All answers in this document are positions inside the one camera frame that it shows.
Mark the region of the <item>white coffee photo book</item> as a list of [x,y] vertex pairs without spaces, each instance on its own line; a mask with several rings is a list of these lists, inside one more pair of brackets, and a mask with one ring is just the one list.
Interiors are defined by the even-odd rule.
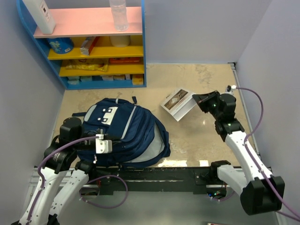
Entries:
[[195,105],[195,93],[177,88],[160,104],[176,121],[180,121]]

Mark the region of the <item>navy blue student backpack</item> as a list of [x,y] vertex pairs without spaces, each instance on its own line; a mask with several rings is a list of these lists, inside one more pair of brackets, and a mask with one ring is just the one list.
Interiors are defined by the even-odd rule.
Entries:
[[104,98],[86,112],[73,113],[83,117],[84,133],[94,135],[103,130],[112,141],[112,151],[97,154],[95,149],[77,151],[81,160],[96,160],[98,166],[144,168],[171,154],[169,133],[150,110],[119,98]]

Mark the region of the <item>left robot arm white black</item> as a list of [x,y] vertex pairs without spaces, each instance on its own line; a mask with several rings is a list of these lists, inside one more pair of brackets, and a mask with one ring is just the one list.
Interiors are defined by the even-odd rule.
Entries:
[[81,160],[76,163],[64,187],[60,187],[77,157],[79,147],[93,139],[84,137],[83,132],[79,118],[71,117],[63,121],[59,135],[44,152],[44,159],[37,168],[37,187],[24,215],[15,222],[16,225],[58,225],[62,213],[83,185],[96,181],[95,165]]

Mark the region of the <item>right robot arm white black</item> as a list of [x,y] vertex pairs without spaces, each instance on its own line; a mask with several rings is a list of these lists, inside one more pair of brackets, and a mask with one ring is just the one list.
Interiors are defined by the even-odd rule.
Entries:
[[213,91],[194,94],[194,101],[204,113],[215,119],[215,130],[232,150],[242,170],[237,171],[227,161],[211,163],[208,178],[214,184],[222,181],[240,197],[248,215],[279,211],[285,189],[284,180],[263,164],[248,142],[242,124],[235,117],[236,98],[231,92]]

